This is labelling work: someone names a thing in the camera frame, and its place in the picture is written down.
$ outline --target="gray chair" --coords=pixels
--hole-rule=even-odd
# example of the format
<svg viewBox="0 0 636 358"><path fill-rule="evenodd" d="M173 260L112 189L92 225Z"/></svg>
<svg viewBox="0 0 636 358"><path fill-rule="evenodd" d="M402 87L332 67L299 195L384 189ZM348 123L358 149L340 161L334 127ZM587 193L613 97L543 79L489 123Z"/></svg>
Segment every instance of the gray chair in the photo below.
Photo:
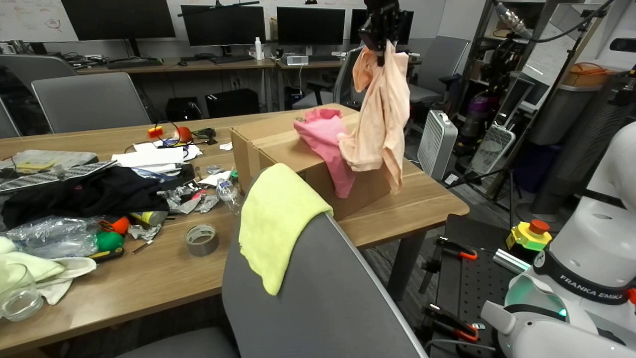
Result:
<svg viewBox="0 0 636 358"><path fill-rule="evenodd" d="M279 296L265 292L235 237L223 304L243 358L426 356L378 276L328 215L318 215L303 231ZM229 354L229 342L219 338L219 330L195 330L122 358L215 354Z"/></svg>
<svg viewBox="0 0 636 358"><path fill-rule="evenodd" d="M432 46L426 50L422 63L418 65L418 83L410 85L412 103L422 103L426 107L444 101L448 83L442 77L462 73L462 60L465 56L467 42L460 38L434 38Z"/></svg>
<svg viewBox="0 0 636 358"><path fill-rule="evenodd" d="M308 85L310 93L306 93L305 97L295 101L293 107L295 109L303 109L303 107L316 107L316 105L322 105L322 103L346 103L346 105L356 107L356 103L362 101L354 93L354 77L352 77L352 67L354 67L358 56L360 56L360 50L348 52L342 58L342 65L340 65L340 71L338 71L334 83L308 81L306 85Z"/></svg>
<svg viewBox="0 0 636 358"><path fill-rule="evenodd" d="M20 137L20 131L0 97L0 139L4 137Z"/></svg>
<svg viewBox="0 0 636 358"><path fill-rule="evenodd" d="M32 87L54 133L151 123L128 73L38 79Z"/></svg>
<svg viewBox="0 0 636 358"><path fill-rule="evenodd" d="M36 79L76 75L76 67L56 56L0 56L0 67L6 67L28 89Z"/></svg>

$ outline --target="table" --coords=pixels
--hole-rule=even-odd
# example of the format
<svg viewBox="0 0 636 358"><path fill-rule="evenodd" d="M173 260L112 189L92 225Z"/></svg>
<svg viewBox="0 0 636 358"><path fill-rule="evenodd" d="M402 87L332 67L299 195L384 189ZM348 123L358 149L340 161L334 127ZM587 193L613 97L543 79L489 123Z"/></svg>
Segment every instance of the table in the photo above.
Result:
<svg viewBox="0 0 636 358"><path fill-rule="evenodd" d="M245 61L227 61L227 63L213 63L213 61L187 61L185 65L179 65L179 60L165 60L159 65L142 65L142 67L106 67L96 65L88 69L78 69L78 73L118 73L126 71L132 77L136 77L140 91L144 91L142 77L144 75L203 75L203 73L221 73L221 71L261 71L261 93L265 95L265 105L271 111L273 109L273 75L271 71L277 69L277 61L273 60L245 60Z"/></svg>
<svg viewBox="0 0 636 358"><path fill-rule="evenodd" d="M132 75L144 75L144 73L193 73L193 71L241 71L241 69L275 69L277 63L273 60L247 60L247 61L229 61L229 63L213 63L213 61L187 61L185 65L179 65L179 60L165 60L159 65L142 65L142 67L106 67L96 65L88 69L80 69L78 73L112 73L112 71L126 71Z"/></svg>
<svg viewBox="0 0 636 358"><path fill-rule="evenodd" d="M301 111L183 123L191 129L215 127L223 143L229 141L231 127L265 123L281 115L293 123ZM147 127L140 125L2 139L0 155L10 157L20 149L84 149L96 151L102 159L110 159L112 153L124 151L130 143L146 141L146 133ZM219 145L201 145L201 149L205 155L195 161L197 167L233 167L233 153L223 153ZM356 246L370 246L444 225L448 215L465 215L467 211L469 207L462 199L406 161L404 189L398 195L378 199L340 221L340 225ZM213 223L221 239L219 248L209 256L191 256L183 244L185 233L199 223ZM76 280L58 306L48 306L24 322L10 324L2 320L0 352L60 342L90 330L219 294L233 225L233 213L227 207L217 207L209 215L195 213L169 221L153 246L138 254L134 254L134 248L140 242L130 240L124 258L102 262L96 272Z"/></svg>
<svg viewBox="0 0 636 358"><path fill-rule="evenodd" d="M334 58L332 61L310 61L308 65L289 65L283 58L273 60L279 67L279 109L285 109L285 73L287 71L299 71L299 77L303 77L303 71L320 71L320 69L340 69L342 58Z"/></svg>

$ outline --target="computer monitor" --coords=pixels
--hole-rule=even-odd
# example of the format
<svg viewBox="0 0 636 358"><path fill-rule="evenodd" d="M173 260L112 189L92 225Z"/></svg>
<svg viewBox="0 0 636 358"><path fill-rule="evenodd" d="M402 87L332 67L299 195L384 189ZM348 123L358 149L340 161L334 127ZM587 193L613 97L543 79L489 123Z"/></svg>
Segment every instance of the computer monitor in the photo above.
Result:
<svg viewBox="0 0 636 358"><path fill-rule="evenodd" d="M344 10L277 8L279 44L328 46L342 44Z"/></svg>
<svg viewBox="0 0 636 358"><path fill-rule="evenodd" d="M261 6L181 6L181 14L191 46L255 44L257 36L265 40L265 20Z"/></svg>
<svg viewBox="0 0 636 358"><path fill-rule="evenodd" d="M360 28L364 26L366 18L368 18L366 10L354 10L352 28L350 28L350 44L362 42ZM414 24L414 12L400 12L398 44L410 44L412 24Z"/></svg>
<svg viewBox="0 0 636 358"><path fill-rule="evenodd" d="M167 0L62 0L80 40L173 38Z"/></svg>

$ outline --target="beige cloth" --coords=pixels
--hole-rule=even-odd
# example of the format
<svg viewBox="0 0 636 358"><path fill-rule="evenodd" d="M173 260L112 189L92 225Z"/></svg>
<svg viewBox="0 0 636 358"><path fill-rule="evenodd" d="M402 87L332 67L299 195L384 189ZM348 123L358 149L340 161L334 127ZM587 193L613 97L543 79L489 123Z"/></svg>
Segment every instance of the beige cloth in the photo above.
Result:
<svg viewBox="0 0 636 358"><path fill-rule="evenodd" d="M404 125L410 117L408 63L410 58L396 54L390 42L382 67L376 52L362 50L352 75L356 91L368 91L358 125L340 137L342 157L352 171L374 171L386 165L394 189L402 187L404 171Z"/></svg>

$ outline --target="towel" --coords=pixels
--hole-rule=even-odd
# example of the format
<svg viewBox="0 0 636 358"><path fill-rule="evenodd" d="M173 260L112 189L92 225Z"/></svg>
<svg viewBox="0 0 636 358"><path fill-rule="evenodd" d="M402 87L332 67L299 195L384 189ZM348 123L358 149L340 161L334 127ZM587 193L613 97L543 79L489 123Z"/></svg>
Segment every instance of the towel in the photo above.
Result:
<svg viewBox="0 0 636 358"><path fill-rule="evenodd" d="M404 125L410 117L408 56L386 44L384 65L364 48L354 65L354 87L366 89L358 127L340 135L342 157L354 171L388 169L390 185L402 187Z"/></svg>
<svg viewBox="0 0 636 358"><path fill-rule="evenodd" d="M310 109L305 113L305 121L295 121L295 129L326 163L336 197L348 199L356 177L338 147L338 135L344 133L340 111L328 107Z"/></svg>
<svg viewBox="0 0 636 358"><path fill-rule="evenodd" d="M64 270L64 266L60 266L58 262L54 262L50 258L40 258L40 256L32 256L26 252L18 252L12 240L8 240L6 237L0 237L0 264L6 264L6 262L20 262L20 264L28 266L28 272L32 274L34 282L46 280L46 278L56 276Z"/></svg>
<svg viewBox="0 0 636 358"><path fill-rule="evenodd" d="M291 167L277 163L253 185L241 211L241 252L277 296L303 229L332 207Z"/></svg>

